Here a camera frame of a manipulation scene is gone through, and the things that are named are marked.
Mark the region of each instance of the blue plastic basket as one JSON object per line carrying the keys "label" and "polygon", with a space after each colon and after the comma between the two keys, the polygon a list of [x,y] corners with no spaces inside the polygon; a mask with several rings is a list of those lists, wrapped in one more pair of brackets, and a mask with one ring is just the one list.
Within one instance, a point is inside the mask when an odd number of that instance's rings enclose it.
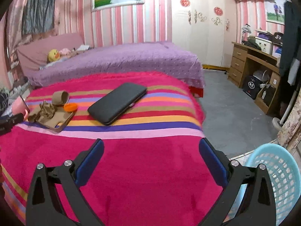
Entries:
{"label": "blue plastic basket", "polygon": [[[294,207],[301,194],[301,175],[293,156],[276,144],[264,144],[254,150],[244,164],[246,167],[267,167],[273,186],[276,203],[276,226],[278,226]],[[243,199],[246,184],[240,187],[228,219],[235,216]]]}

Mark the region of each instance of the yellow baseboard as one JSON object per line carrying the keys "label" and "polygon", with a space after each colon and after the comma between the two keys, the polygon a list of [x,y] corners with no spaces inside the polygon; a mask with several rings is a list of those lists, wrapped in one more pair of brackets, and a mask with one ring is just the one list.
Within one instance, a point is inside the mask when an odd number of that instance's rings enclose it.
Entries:
{"label": "yellow baseboard", "polygon": [[217,69],[217,70],[225,70],[229,71],[230,68],[227,67],[219,67],[219,66],[213,66],[213,65],[208,65],[208,64],[203,64],[204,69]]}

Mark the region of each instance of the red bed skirt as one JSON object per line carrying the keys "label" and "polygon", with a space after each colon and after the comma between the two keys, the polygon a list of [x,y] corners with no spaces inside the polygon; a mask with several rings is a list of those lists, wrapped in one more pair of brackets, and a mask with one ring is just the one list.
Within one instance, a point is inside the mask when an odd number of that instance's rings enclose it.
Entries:
{"label": "red bed skirt", "polygon": [[204,96],[203,88],[189,87],[189,90],[193,95],[197,94],[200,98],[202,98]]}

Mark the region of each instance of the pink striped blanket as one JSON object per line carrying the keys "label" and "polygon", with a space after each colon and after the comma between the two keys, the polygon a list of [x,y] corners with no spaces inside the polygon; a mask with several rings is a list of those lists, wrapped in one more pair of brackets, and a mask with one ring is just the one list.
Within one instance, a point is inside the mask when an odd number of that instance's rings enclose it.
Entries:
{"label": "pink striped blanket", "polygon": [[[111,126],[93,120],[88,107],[125,82],[146,86],[147,95]],[[104,155],[81,191],[105,225],[193,226],[202,220],[222,189],[199,154],[204,114],[186,84],[156,72],[96,74],[35,90],[27,104],[34,108],[59,90],[79,105],[62,132],[24,121],[0,137],[5,198],[23,222],[36,165],[61,165],[96,138],[104,141]]]}

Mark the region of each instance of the gray curtain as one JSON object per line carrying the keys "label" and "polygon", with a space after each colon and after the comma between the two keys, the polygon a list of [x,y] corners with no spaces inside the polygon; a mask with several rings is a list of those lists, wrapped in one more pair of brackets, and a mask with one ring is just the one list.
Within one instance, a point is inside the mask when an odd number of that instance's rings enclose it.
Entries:
{"label": "gray curtain", "polygon": [[22,35],[45,33],[54,28],[55,0],[27,0]]}

